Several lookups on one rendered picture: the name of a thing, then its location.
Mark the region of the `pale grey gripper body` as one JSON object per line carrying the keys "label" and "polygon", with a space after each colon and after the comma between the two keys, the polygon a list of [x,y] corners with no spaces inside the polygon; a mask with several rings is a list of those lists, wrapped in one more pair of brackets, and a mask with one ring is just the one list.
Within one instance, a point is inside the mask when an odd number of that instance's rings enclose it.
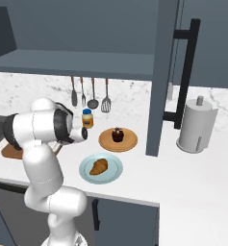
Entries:
{"label": "pale grey gripper body", "polygon": [[57,155],[61,151],[62,147],[63,146],[60,143],[56,142],[52,147],[54,154]]}

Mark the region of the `brown wooden cutting board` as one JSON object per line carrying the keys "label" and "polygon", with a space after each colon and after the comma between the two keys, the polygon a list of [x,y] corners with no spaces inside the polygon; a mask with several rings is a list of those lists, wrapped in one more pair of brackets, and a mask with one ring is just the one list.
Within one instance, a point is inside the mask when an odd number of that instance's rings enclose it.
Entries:
{"label": "brown wooden cutting board", "polygon": [[[51,149],[55,143],[56,142],[49,143]],[[11,144],[8,144],[3,148],[1,154],[4,158],[21,160],[23,155],[23,150],[16,150]]]}

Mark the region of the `golden brown croissant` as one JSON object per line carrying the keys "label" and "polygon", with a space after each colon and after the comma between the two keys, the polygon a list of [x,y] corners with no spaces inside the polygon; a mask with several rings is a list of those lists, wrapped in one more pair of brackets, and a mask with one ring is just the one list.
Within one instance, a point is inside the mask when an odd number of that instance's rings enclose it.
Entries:
{"label": "golden brown croissant", "polygon": [[89,171],[91,176],[99,175],[108,169],[108,162],[106,159],[97,160],[91,170]]}

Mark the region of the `grey upper cabinet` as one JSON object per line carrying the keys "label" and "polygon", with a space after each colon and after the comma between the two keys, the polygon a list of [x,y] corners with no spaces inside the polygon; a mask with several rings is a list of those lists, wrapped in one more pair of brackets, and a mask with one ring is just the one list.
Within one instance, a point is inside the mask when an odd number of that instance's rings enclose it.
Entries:
{"label": "grey upper cabinet", "polygon": [[149,81],[159,0],[0,0],[0,72]]}

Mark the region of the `grey lower cabinet door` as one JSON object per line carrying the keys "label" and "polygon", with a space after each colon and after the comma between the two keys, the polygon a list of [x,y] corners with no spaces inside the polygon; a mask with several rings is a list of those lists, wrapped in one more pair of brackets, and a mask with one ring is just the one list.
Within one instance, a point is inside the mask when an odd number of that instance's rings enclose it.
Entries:
{"label": "grey lower cabinet door", "polygon": [[98,199],[96,246],[159,246],[157,207]]}

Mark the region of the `open grey cabinet door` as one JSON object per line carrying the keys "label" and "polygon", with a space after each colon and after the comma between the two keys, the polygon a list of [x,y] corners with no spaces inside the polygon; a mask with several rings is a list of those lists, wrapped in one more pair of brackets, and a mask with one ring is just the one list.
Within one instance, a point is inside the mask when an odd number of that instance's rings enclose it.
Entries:
{"label": "open grey cabinet door", "polygon": [[180,0],[159,0],[154,69],[152,77],[149,120],[147,128],[147,156],[157,157],[163,127],[167,80],[173,49]]}

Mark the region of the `closed grey upper cabinet door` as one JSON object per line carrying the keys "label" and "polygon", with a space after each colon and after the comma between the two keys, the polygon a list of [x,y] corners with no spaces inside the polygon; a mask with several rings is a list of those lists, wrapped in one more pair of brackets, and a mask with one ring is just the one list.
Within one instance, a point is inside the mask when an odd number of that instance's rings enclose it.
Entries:
{"label": "closed grey upper cabinet door", "polygon": [[177,28],[201,20],[191,86],[228,88],[228,0],[181,0]]}

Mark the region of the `hanging grey fork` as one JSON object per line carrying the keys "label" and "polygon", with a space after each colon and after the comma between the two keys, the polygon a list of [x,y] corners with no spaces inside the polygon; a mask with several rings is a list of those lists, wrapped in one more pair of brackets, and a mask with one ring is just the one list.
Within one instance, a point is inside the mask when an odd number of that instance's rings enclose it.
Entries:
{"label": "hanging grey fork", "polygon": [[86,95],[84,93],[84,80],[83,77],[80,77],[81,89],[82,89],[82,107],[86,107]]}

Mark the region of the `hanging grey ladle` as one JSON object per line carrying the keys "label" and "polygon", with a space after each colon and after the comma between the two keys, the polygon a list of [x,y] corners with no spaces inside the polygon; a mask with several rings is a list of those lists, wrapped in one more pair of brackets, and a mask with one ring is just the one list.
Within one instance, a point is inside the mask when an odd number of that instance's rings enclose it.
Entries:
{"label": "hanging grey ladle", "polygon": [[88,107],[92,110],[95,110],[98,108],[99,102],[95,99],[94,78],[91,78],[91,84],[93,98],[88,101]]}

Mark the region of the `light blue plate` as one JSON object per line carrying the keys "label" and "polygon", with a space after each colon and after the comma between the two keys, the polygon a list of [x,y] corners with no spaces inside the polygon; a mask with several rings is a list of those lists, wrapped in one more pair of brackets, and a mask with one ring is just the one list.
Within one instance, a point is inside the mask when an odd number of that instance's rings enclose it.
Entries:
{"label": "light blue plate", "polygon": [[[105,159],[108,163],[108,168],[101,174],[90,175],[90,170],[93,167],[93,164],[100,159]],[[104,185],[116,180],[123,171],[123,165],[121,160],[108,153],[97,153],[85,158],[80,166],[79,173],[80,176],[87,182],[96,185]]]}

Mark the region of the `chocolate cupcake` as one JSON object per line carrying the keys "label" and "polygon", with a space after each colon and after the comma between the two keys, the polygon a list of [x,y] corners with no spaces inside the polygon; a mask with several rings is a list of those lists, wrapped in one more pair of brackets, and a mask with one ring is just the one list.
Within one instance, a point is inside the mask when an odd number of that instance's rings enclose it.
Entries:
{"label": "chocolate cupcake", "polygon": [[121,128],[114,128],[112,131],[112,138],[114,142],[121,142],[123,140],[124,133]]}

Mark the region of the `hanging slotted spatula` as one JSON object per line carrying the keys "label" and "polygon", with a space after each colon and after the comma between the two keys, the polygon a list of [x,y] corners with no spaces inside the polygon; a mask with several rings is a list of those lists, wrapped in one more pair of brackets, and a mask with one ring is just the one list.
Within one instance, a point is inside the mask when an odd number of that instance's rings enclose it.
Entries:
{"label": "hanging slotted spatula", "polygon": [[111,111],[111,99],[109,98],[109,93],[106,93],[105,98],[102,100],[101,111],[104,113],[108,113]]}

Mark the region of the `round wooden plate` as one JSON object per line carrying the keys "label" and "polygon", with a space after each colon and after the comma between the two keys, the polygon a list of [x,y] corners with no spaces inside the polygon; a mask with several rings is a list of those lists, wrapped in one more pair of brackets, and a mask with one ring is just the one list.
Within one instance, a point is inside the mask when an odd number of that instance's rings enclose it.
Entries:
{"label": "round wooden plate", "polygon": [[126,152],[133,149],[138,143],[137,135],[126,128],[123,128],[124,137],[121,142],[114,142],[112,137],[113,128],[102,132],[98,138],[99,144],[111,152]]}

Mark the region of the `dark grey dishwasher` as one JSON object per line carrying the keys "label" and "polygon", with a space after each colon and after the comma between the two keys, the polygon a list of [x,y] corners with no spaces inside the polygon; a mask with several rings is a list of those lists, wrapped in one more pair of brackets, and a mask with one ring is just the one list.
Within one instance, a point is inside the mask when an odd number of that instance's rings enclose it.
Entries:
{"label": "dark grey dishwasher", "polygon": [[0,188],[0,212],[18,246],[40,246],[49,235],[47,214],[27,208],[22,193]]}

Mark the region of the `grey paper towel holder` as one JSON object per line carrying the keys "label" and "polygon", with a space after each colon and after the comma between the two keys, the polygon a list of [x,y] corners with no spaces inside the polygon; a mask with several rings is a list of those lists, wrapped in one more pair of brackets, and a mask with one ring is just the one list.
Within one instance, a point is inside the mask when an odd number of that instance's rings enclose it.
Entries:
{"label": "grey paper towel holder", "polygon": [[209,145],[218,109],[202,95],[186,103],[177,146],[184,152],[198,154]]}

